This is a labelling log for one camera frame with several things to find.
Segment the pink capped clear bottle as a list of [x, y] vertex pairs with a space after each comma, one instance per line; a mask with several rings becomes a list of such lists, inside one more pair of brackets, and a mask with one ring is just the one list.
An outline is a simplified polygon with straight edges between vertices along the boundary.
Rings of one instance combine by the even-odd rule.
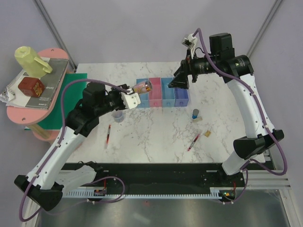
[[148, 79], [139, 81], [133, 86], [133, 90], [138, 94], [146, 94], [152, 91], [152, 83]]

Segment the blue glue stick grey cap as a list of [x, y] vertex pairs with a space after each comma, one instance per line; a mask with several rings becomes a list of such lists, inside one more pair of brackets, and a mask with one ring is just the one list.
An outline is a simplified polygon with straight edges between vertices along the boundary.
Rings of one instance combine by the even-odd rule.
[[198, 109], [194, 109], [192, 112], [192, 119], [196, 119], [199, 115], [199, 110]]

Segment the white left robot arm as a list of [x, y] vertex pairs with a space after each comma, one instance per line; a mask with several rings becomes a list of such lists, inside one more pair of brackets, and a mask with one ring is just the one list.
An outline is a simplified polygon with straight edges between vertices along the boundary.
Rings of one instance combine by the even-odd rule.
[[40, 209], [51, 211], [63, 195], [80, 186], [99, 186], [104, 181], [101, 168], [94, 162], [85, 163], [77, 170], [60, 178], [59, 172], [72, 152], [87, 138], [99, 124], [99, 118], [117, 110], [131, 109], [140, 103], [138, 95], [126, 84], [111, 85], [89, 79], [82, 92], [82, 98], [68, 115], [63, 114], [62, 128], [58, 137], [39, 163], [27, 174], [18, 175], [15, 185]]

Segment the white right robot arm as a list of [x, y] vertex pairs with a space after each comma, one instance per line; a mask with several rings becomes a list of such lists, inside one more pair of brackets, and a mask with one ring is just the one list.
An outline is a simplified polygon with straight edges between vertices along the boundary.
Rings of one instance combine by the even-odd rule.
[[234, 151], [222, 163], [222, 171], [217, 174], [218, 183], [228, 186], [233, 182], [234, 174], [241, 171], [248, 162], [256, 162], [255, 156], [272, 146], [277, 146], [282, 159], [285, 160], [279, 144], [279, 141], [284, 138], [284, 133], [275, 128], [265, 111], [256, 88], [254, 70], [247, 56], [187, 57], [181, 61], [168, 87], [188, 89], [188, 75], [191, 75], [192, 81], [196, 82], [199, 75], [209, 73], [217, 73], [221, 76], [232, 92], [246, 133], [244, 137], [233, 142]]

